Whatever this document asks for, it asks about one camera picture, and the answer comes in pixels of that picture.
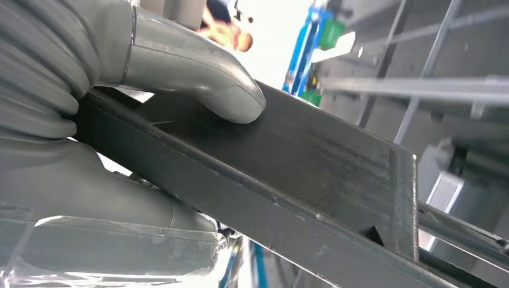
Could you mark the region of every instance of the metal rail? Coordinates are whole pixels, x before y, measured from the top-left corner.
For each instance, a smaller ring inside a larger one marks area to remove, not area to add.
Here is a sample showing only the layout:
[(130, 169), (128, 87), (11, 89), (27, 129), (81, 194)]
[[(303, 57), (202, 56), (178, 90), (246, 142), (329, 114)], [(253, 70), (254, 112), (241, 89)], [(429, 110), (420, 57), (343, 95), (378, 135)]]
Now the metal rail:
[[(380, 61), (377, 68), (376, 78), (384, 78), (389, 70), (389, 66), (391, 65), (397, 46), (396, 42), (393, 42), (393, 37), (399, 35), (403, 31), (408, 14), (410, 14), (410, 11), (412, 10), (413, 3), (414, 0), (402, 0), (399, 5), (389, 36), (385, 40), (385, 52), (382, 56), (382, 61)], [(369, 120), (369, 116), (371, 115), (376, 99), (369, 95), (363, 96), (364, 97), (362, 98), (364, 103), (361, 107), (361, 112), (357, 118), (356, 124), (361, 128), (366, 128), (367, 121)]]
[(509, 105), (509, 80), (487, 78), (433, 78), (433, 79), (372, 79), (325, 78), (319, 87), (326, 91), (345, 91), (389, 95), (409, 98), (419, 95), (422, 99), (447, 102), (482, 101)]
[[(503, 5), (501, 7), (497, 7), (494, 9), (489, 9), (482, 12), (472, 13), (469, 15), (465, 15), (462, 17), (458, 17), (451, 22), (449, 26), (449, 30), (455, 30), (471, 25), (491, 22), (499, 19), (503, 19), (509, 17), (509, 5)], [(404, 41), (409, 41), (421, 37), (426, 37), (433, 35), (438, 32), (440, 29), (440, 23), (431, 24), (422, 28), (418, 28), (409, 32), (404, 32), (399, 35), (395, 35), (391, 43), (399, 43)], [(364, 54), (378, 54), (381, 53), (381, 47), (384, 47), (387, 44), (386, 38), (381, 38), (373, 41), (369, 41), (366, 43), (355, 45), (352, 49), (352, 53), (358, 53), (361, 47), (363, 48)]]

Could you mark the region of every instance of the blue machine part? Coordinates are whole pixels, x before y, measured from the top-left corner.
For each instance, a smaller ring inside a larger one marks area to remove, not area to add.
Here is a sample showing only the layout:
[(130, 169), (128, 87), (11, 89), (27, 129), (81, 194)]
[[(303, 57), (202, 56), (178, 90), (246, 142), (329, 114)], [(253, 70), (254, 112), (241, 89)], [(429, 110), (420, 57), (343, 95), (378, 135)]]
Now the blue machine part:
[(322, 7), (309, 8), (306, 21), (295, 43), (283, 91), (294, 96), (302, 94), (311, 67), (311, 56), (313, 51), (318, 48), (325, 21), (330, 17), (332, 14)]
[(258, 272), (258, 288), (268, 288), (267, 274), (265, 273), (264, 249), (254, 244), (254, 259), (256, 262), (256, 270)]

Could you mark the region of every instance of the workshop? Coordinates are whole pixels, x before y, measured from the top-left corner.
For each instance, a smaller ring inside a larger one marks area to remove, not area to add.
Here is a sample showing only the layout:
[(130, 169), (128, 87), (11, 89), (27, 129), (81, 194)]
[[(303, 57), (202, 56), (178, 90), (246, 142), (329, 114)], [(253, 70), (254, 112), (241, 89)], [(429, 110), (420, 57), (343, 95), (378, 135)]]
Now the workshop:
[(508, 27), (0, 0), (0, 288), (508, 288)]

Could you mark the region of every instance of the transparent plastic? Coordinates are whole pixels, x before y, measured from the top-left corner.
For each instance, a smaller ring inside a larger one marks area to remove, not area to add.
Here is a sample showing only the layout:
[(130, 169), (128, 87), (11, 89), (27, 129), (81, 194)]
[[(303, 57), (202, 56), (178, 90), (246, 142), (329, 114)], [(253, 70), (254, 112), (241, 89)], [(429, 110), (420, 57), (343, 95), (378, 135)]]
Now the transparent plastic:
[(223, 235), (86, 218), (30, 220), (0, 203), (0, 287), (217, 287)]

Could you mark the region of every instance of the bright light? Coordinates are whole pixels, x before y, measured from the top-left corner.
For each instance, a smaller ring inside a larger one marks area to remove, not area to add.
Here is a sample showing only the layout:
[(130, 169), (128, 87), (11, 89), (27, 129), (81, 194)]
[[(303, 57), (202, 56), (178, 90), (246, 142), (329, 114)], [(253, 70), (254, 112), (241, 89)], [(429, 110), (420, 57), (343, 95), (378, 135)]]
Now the bright light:
[(42, 225), (44, 223), (48, 223), (49, 221), (58, 220), (58, 219), (61, 219), (61, 218), (62, 218), (62, 216), (51, 216), (51, 217), (42, 218), (42, 219), (40, 219), (39, 221), (36, 222), (34, 227), (37, 227), (37, 226), (40, 226), (40, 225)]
[(311, 61), (313, 63), (316, 63), (330, 58), (348, 54), (350, 53), (350, 51), (352, 51), (354, 43), (355, 43), (355, 32), (345, 34), (339, 37), (334, 48), (329, 49), (327, 51), (315, 49), (315, 51), (313, 51), (313, 55), (311, 56)]

